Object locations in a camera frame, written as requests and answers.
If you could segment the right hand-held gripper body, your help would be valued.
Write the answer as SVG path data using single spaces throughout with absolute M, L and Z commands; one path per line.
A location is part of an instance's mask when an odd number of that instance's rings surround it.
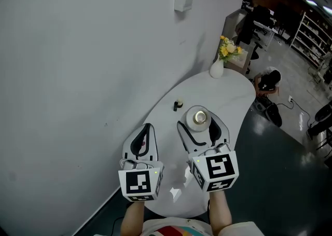
M 237 155 L 224 143 L 188 155 L 190 171 L 203 192 L 225 190 L 239 177 Z

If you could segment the white kidney-shaped table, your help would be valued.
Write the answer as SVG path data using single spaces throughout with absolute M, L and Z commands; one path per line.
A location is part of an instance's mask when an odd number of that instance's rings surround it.
M 178 98 L 183 100 L 183 107 L 175 112 L 173 106 Z M 185 124 L 186 112 L 192 106 L 203 106 L 211 117 L 219 117 L 227 126 L 229 148 L 235 151 L 240 127 L 254 99 L 255 90 L 250 81 L 226 69 L 219 79 L 202 72 L 184 80 L 155 105 L 146 121 L 155 128 L 159 160 L 164 170 L 158 198 L 146 203 L 149 210 L 163 217 L 182 218 L 199 216 L 206 211 L 209 192 L 201 190 L 190 171 L 189 153 L 178 134 L 177 122 Z M 211 146 L 210 127 L 203 132 L 189 131 L 197 142 L 205 142 L 205 147 L 199 150 L 216 148 Z

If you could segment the grey cabinet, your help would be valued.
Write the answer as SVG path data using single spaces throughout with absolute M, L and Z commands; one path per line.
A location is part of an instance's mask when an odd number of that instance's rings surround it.
M 234 71 L 239 72 L 244 75 L 247 67 L 249 66 L 250 58 L 253 52 L 253 47 L 250 44 L 246 44 L 241 40 L 241 33 L 243 32 L 243 26 L 245 22 L 247 12 L 239 9 L 230 15 L 228 15 L 225 19 L 224 28 L 222 31 L 223 36 L 233 40 L 236 46 L 240 46 L 242 48 L 242 54 L 238 57 L 232 58 L 227 62 L 224 62 L 224 69 L 228 68 Z M 215 59 L 213 63 L 219 59 L 218 58 L 218 48 L 216 52 Z

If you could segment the white shelving rack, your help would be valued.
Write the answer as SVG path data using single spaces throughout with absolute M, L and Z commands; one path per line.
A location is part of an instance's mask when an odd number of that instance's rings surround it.
M 290 47 L 318 68 L 332 48 L 332 37 L 303 12 Z

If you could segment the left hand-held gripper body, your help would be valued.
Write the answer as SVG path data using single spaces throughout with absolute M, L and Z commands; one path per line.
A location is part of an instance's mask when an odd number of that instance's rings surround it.
M 164 165 L 160 161 L 120 160 L 118 171 L 122 195 L 131 202 L 158 198 Z

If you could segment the black office chair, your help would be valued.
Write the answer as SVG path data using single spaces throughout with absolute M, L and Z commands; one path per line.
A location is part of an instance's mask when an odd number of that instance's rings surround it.
M 262 45 L 259 42 L 255 42 L 255 47 L 252 52 L 251 60 L 257 60 L 259 58 L 259 55 L 257 53 L 257 49 L 262 49 Z

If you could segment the clear glass cup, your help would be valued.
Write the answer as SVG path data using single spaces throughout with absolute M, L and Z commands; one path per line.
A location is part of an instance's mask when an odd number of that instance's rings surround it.
M 187 128 L 194 132 L 203 132 L 211 124 L 211 114 L 203 106 L 192 106 L 185 115 L 185 124 Z

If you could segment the yellow flower bouquet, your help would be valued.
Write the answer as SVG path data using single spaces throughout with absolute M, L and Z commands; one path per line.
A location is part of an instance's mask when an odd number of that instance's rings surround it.
M 220 41 L 221 43 L 218 48 L 219 60 L 227 62 L 230 59 L 238 57 L 242 54 L 242 48 L 240 46 L 236 46 L 233 40 L 221 35 Z

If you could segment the person's left forearm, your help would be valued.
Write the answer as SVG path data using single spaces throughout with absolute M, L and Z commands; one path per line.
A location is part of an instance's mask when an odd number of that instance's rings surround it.
M 144 224 L 145 202 L 134 202 L 126 210 L 120 227 L 120 236 L 140 236 Z

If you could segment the grey wall electrical box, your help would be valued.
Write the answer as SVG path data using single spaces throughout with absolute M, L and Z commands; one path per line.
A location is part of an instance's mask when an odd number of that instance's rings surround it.
M 188 11 L 192 8 L 193 0 L 174 0 L 174 10 L 178 12 Z

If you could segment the person's right forearm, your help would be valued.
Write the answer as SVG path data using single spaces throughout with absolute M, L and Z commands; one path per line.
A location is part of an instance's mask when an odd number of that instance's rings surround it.
M 210 192 L 210 225 L 213 236 L 232 224 L 231 212 L 223 190 Z

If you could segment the white shirt colourful print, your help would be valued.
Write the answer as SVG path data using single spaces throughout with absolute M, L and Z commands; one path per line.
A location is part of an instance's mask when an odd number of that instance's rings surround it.
M 140 236 L 213 236 L 209 224 L 178 217 L 147 220 Z M 217 236 L 264 236 L 252 221 L 236 223 L 223 228 Z

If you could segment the black bag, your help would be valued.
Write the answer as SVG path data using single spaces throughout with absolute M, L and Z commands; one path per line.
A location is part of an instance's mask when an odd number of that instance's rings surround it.
M 279 109 L 275 103 L 266 97 L 259 97 L 255 99 L 255 108 L 261 112 L 270 122 L 277 127 L 281 127 L 282 118 Z

